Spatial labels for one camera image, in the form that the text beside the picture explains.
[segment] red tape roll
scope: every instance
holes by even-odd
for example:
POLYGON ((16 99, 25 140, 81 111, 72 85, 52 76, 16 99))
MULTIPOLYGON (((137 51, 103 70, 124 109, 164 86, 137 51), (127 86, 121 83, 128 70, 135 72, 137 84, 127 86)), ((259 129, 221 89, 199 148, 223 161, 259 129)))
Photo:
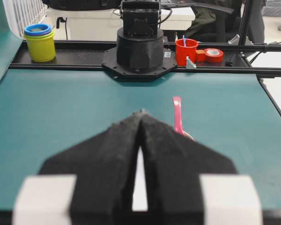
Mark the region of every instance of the red tape roll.
POLYGON ((205 61, 215 63, 215 62, 222 62, 224 53, 216 48, 207 48, 204 49, 206 58, 205 61))

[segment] red cup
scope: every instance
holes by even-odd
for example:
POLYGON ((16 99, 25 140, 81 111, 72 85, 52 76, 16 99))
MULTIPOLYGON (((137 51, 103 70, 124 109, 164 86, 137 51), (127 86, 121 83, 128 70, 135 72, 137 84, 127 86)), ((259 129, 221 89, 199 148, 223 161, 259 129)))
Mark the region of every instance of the red cup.
POLYGON ((196 50, 198 47, 198 42, 192 39, 185 39, 186 46, 184 47, 183 39, 178 39, 175 41, 176 45, 176 62, 178 66, 186 66, 186 57, 194 63, 196 59, 196 50))

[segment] teal work surface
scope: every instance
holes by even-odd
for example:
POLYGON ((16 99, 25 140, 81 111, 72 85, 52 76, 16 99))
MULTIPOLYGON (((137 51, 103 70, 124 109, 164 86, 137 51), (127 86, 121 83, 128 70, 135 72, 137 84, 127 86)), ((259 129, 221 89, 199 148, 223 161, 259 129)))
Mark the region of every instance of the teal work surface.
POLYGON ((99 71, 8 70, 0 83, 0 210, 49 156, 145 108, 183 126, 252 176, 263 209, 281 209, 281 118, 254 75, 170 73, 119 82, 99 71))

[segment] white radiator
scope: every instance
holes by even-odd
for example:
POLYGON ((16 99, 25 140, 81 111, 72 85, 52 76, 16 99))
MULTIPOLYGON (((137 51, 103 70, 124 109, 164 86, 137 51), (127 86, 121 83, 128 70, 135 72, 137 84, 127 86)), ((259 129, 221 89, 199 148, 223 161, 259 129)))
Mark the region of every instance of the white radiator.
POLYGON ((9 28, 18 37, 26 26, 42 22, 47 11, 41 0, 3 0, 3 4, 9 28))

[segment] pink spoon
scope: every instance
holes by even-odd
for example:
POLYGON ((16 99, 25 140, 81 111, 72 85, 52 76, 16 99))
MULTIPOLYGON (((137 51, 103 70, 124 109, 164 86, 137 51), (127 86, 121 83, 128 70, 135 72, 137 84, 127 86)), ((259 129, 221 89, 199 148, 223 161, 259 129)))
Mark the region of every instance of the pink spoon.
POLYGON ((183 128, 182 128, 182 113, 181 113, 181 98, 178 96, 173 97, 173 104, 174 104, 174 130, 183 135, 183 128))

